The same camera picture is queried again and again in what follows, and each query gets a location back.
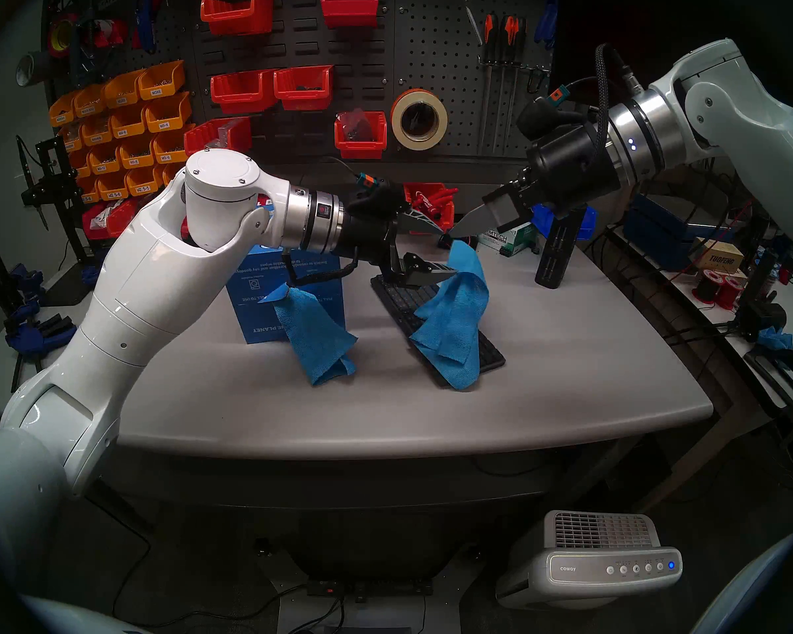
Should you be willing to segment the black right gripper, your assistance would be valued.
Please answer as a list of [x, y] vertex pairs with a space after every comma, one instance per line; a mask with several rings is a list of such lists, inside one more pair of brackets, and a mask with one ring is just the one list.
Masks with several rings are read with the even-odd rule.
[[534, 141], [517, 189], [495, 189], [469, 210], [448, 234], [478, 236], [508, 231], [529, 221], [529, 207], [543, 205], [563, 217], [571, 210], [618, 190], [618, 174], [604, 147], [592, 159], [597, 129], [590, 123], [565, 124]]

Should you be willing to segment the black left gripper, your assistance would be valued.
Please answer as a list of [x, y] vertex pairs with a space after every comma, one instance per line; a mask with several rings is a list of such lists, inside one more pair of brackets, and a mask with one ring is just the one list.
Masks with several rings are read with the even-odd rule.
[[420, 211], [400, 213], [390, 219], [345, 212], [341, 257], [377, 266], [382, 281], [397, 287], [419, 289], [441, 284], [457, 275], [458, 270], [424, 260], [415, 253], [399, 255], [397, 236], [405, 233], [441, 236], [445, 232]]

